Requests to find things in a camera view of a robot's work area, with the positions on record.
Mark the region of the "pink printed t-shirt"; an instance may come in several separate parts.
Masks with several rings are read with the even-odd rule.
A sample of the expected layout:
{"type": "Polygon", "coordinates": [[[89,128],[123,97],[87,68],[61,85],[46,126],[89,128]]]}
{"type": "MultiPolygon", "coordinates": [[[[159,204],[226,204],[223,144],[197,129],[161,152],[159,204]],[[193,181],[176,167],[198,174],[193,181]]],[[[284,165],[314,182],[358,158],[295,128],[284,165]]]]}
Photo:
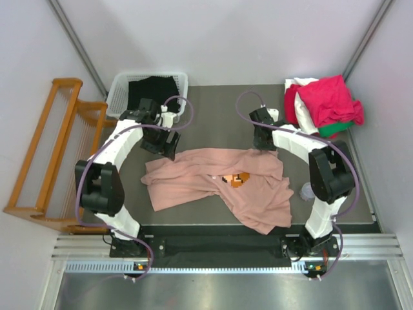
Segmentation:
{"type": "Polygon", "coordinates": [[[152,207],[162,211],[219,196],[244,226],[267,235],[292,224],[294,192],[276,151],[203,148],[149,161],[141,178],[152,207]]]}

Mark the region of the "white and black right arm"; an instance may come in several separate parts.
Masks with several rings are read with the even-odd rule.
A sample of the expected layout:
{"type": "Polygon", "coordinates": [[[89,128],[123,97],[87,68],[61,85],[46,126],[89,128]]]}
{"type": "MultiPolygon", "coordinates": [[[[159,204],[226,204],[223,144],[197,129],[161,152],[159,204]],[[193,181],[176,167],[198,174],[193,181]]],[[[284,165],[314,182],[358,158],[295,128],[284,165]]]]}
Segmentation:
{"type": "Polygon", "coordinates": [[[249,114],[254,124],[255,148],[283,149],[303,160],[309,167],[314,203],[300,234],[302,250],[317,255],[330,239],[334,218],[356,187],[356,172],[344,141],[329,142],[309,136],[284,121],[276,121],[278,111],[261,107],[249,114]]]}

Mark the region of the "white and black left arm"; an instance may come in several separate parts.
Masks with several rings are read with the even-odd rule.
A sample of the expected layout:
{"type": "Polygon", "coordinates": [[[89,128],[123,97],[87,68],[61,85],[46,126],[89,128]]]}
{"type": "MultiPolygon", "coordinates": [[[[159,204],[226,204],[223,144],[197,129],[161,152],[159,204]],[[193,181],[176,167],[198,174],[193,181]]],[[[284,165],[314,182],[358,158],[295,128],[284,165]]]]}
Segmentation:
{"type": "Polygon", "coordinates": [[[139,236],[141,226],[125,207],[119,171],[135,145],[174,160],[180,139],[179,133],[171,131],[176,118],[166,104],[144,98],[136,110],[119,116],[114,131],[95,154],[75,165],[76,208],[102,220],[132,256],[144,253],[146,240],[139,236]]]}

